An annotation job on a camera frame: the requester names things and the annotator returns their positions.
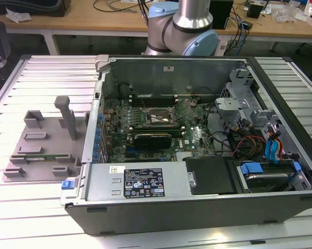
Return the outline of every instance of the green circuit board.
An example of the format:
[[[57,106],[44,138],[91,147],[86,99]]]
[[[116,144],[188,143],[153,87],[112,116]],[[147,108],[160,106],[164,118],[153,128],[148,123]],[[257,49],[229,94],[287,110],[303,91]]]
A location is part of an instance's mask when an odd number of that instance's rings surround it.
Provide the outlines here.
[[[128,101],[107,100],[105,102],[105,120],[108,135],[112,136],[112,149],[108,161],[147,162],[147,161],[177,161],[181,152],[190,152],[191,156],[213,156],[215,148],[209,140],[203,116],[206,114],[206,104],[191,107],[191,98],[179,99],[172,107],[131,107]],[[169,113],[169,116],[159,116],[154,113]],[[171,118],[171,128],[157,128],[165,125],[163,120]],[[171,146],[162,150],[137,150],[132,139],[134,134],[151,133],[150,130],[129,130],[129,127],[148,128],[152,125],[152,133],[172,134]]]

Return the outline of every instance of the warning label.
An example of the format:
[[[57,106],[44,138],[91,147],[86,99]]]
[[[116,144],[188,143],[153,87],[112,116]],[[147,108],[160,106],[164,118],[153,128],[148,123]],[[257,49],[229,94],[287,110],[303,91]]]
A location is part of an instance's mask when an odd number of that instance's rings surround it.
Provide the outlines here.
[[[126,198],[164,197],[161,169],[125,170],[124,196]]]

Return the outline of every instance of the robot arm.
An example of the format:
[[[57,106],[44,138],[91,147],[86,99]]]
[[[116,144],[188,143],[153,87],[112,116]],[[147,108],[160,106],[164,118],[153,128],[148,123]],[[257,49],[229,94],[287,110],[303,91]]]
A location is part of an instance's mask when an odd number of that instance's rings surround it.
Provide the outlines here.
[[[210,0],[153,4],[145,55],[209,56],[218,43],[209,5]]]

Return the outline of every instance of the motherboard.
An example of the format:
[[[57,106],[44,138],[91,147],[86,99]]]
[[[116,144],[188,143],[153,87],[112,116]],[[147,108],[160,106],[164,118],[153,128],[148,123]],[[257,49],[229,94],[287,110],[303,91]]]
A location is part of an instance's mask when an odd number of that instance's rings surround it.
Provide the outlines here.
[[[105,99],[108,162],[182,161],[215,155],[206,126],[209,103],[176,99]]]

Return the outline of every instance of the blue latch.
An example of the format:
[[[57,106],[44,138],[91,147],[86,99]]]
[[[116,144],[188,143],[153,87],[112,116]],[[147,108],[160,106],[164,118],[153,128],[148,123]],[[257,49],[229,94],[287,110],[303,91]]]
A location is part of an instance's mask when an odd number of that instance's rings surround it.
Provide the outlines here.
[[[243,174],[248,173],[263,173],[263,169],[258,162],[246,162],[240,166]]]
[[[293,163],[293,166],[294,166],[294,168],[295,168],[295,170],[296,170],[297,172],[301,171],[301,166],[300,166],[300,164],[299,164],[298,162],[294,162],[294,163]]]
[[[63,181],[61,183],[61,189],[62,190],[68,190],[68,189],[74,189],[74,181]]]

